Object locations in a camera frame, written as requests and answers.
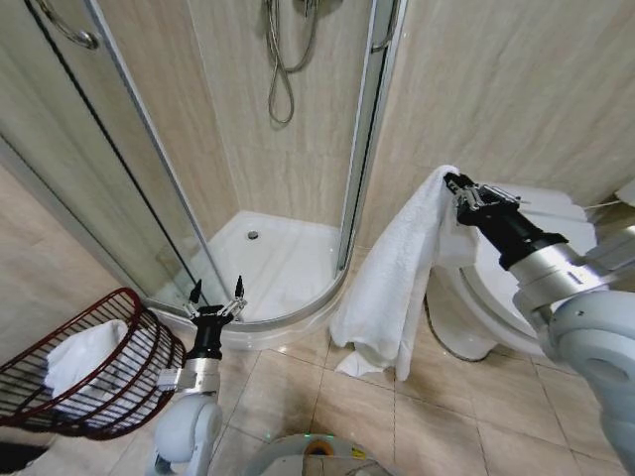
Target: red wire basket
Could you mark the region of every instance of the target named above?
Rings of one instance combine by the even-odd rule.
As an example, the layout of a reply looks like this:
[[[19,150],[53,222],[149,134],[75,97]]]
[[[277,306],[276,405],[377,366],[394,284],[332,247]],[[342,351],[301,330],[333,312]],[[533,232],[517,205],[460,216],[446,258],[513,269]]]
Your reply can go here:
[[[128,330],[93,372],[53,397],[47,356],[68,337],[121,319]],[[185,347],[129,289],[112,292],[0,367],[0,425],[111,439],[156,415],[172,392],[155,386],[162,369],[182,367]]]

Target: shower hose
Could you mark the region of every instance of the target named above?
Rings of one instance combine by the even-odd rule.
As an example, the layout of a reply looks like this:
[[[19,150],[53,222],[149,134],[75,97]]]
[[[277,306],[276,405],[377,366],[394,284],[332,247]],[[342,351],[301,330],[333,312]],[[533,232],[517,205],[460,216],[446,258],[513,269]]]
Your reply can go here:
[[[311,34],[307,41],[305,52],[297,64],[286,67],[280,53],[280,0],[265,0],[267,5],[267,17],[269,19],[269,29],[267,32],[267,47],[269,56],[274,64],[274,70],[271,77],[271,85],[269,86],[269,116],[280,125],[288,124],[294,117],[296,110],[296,100],[294,98],[294,90],[289,82],[289,74],[302,70],[308,63],[311,56],[311,50],[316,39],[316,29],[318,24],[318,0],[306,0],[309,2],[309,10],[311,15]],[[276,115],[274,106],[276,104],[276,80],[278,76],[282,79],[282,83],[289,96],[289,113],[281,118]]]

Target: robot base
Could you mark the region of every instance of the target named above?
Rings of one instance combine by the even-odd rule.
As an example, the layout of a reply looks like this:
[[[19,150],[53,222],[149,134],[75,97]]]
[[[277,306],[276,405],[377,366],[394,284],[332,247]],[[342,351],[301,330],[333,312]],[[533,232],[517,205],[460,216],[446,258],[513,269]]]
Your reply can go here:
[[[249,462],[242,476],[400,476],[362,446],[326,434],[295,434],[274,441]]]

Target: toilet base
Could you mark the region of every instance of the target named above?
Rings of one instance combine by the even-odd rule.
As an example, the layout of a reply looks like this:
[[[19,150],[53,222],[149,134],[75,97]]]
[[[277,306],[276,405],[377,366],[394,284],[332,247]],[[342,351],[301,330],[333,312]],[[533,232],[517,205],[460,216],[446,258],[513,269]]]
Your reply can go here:
[[[428,283],[428,322],[439,342],[454,357],[469,362],[483,360],[498,344],[478,335],[476,330],[460,317],[460,301],[451,298],[434,275]]]

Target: door handle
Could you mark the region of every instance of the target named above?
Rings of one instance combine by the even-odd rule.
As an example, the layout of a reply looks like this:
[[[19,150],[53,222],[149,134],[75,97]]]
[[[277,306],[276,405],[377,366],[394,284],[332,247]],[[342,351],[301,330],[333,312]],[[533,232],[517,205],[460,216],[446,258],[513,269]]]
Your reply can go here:
[[[381,42],[376,43],[371,47],[370,53],[380,52],[388,48],[388,45],[390,45],[390,41],[393,39],[393,35],[395,35],[395,28],[397,27],[399,4],[400,0],[393,0],[393,8],[390,11],[390,23],[388,24],[388,32],[386,32],[386,36]]]
[[[97,37],[86,30],[75,30],[56,12],[49,0],[36,0],[42,13],[49,19],[60,32],[76,45],[80,45],[88,50],[96,50],[99,47]]]

